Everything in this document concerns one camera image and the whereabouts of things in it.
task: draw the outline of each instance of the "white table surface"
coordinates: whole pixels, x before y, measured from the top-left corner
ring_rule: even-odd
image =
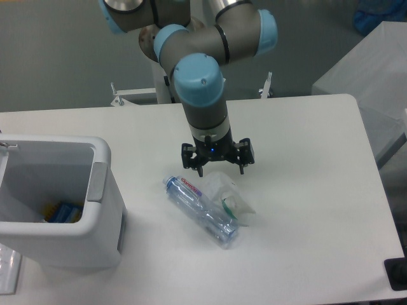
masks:
[[[17,294],[0,304],[328,304],[406,297],[383,261],[402,257],[373,154],[350,95],[228,103],[235,140],[256,163],[211,163],[257,211],[229,250],[165,194],[191,135],[181,105],[0,114],[3,133],[95,135],[112,150],[128,208],[117,268],[66,270],[24,259]]]

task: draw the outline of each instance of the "white container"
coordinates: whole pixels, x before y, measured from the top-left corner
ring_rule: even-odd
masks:
[[[127,214],[96,137],[0,134],[0,243],[44,265],[105,268],[120,262]],[[82,202],[73,224],[43,223],[52,203]]]

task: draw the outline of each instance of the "blue object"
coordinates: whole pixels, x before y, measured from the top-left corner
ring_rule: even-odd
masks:
[[[174,70],[174,84],[181,100],[193,107],[215,104],[224,86],[219,64],[203,53],[194,53],[179,61]]]
[[[185,178],[171,176],[163,182],[167,186],[167,194],[177,206],[222,246],[227,246],[236,237],[236,221]]]
[[[259,10],[260,40],[256,55],[264,54],[275,47],[279,38],[277,24],[268,10]]]
[[[117,23],[113,20],[113,18],[109,14],[109,11],[107,10],[106,5],[103,2],[103,0],[99,0],[99,6],[103,12],[104,18],[106,19],[108,26],[109,26],[110,30],[113,32],[113,34],[125,33],[121,28],[119,28]]]
[[[354,27],[364,36],[382,21],[403,21],[407,0],[360,0],[354,15]]]
[[[163,48],[167,39],[178,31],[188,31],[185,27],[179,24],[170,24],[163,27],[157,34],[154,40],[154,52],[160,62],[161,49]]]

